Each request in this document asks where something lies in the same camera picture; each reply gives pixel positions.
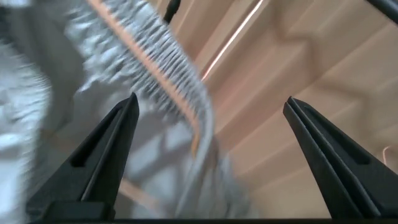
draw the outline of black cable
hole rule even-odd
[[[376,9],[381,11],[390,20],[398,24],[398,1],[397,0],[367,0]]]
[[[164,15],[163,20],[166,23],[170,23],[173,19],[174,14],[177,13],[180,7],[181,0],[170,0],[169,5],[167,6],[166,14]]]

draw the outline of corrugated wall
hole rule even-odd
[[[164,15],[169,0],[150,2]],[[329,217],[282,114],[290,95],[397,168],[398,27],[366,1],[182,0],[171,28],[264,217]]]

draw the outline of bag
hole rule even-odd
[[[28,119],[25,139],[16,143],[26,152],[16,159],[25,160],[19,180],[29,180],[29,187],[24,185],[16,196],[18,205],[133,91],[140,116],[115,203],[116,218],[256,217],[228,158],[218,150],[206,88],[149,3],[48,0],[6,11],[8,30],[0,35],[5,41],[3,34],[11,34],[7,40],[12,46],[0,47],[23,60],[5,66],[28,70],[19,69],[30,89],[15,85],[24,93],[40,93],[31,104],[33,96],[16,91],[7,100],[6,107],[15,111],[38,108]],[[2,71],[0,78],[10,73]],[[16,97],[24,103],[15,105]],[[20,120],[11,126],[26,129]],[[8,217],[18,217],[21,209]]]

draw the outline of corrugated metal surface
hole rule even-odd
[[[168,0],[151,2],[164,15]],[[281,112],[288,96],[377,157],[398,145],[398,27],[366,1],[182,0],[171,27],[206,76],[216,134],[264,217],[329,216]]]

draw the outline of gray garment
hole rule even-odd
[[[145,1],[104,2],[195,110],[201,129],[197,157],[190,157],[192,130],[178,107],[85,1],[39,1],[13,9],[9,20],[15,48],[41,68],[52,89],[42,127],[57,137],[41,136],[37,143],[28,195],[134,91],[140,118],[126,178],[162,202],[164,217],[255,217],[229,160],[220,157],[206,89],[167,26]],[[56,139],[68,144],[54,146]],[[122,200],[115,205],[117,217],[156,217],[135,204],[123,211]]]

